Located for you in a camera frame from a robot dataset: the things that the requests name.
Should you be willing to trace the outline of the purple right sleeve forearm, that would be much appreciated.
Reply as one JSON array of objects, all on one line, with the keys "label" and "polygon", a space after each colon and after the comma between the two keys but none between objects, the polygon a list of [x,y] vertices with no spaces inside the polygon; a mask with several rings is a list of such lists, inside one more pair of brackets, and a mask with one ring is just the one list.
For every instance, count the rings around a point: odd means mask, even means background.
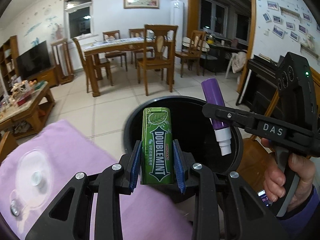
[{"label": "purple right sleeve forearm", "polygon": [[305,202],[278,219],[289,239],[319,239],[319,196],[316,188]]}]

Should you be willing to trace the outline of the right hand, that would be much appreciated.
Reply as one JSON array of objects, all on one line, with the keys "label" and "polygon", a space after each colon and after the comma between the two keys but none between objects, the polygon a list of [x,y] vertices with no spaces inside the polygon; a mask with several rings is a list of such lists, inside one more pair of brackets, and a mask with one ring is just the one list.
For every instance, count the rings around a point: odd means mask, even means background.
[{"label": "right hand", "polygon": [[314,163],[302,152],[304,147],[291,142],[271,141],[263,138],[263,146],[276,150],[275,160],[265,171],[264,187],[271,210],[277,217],[296,212],[313,198]]}]

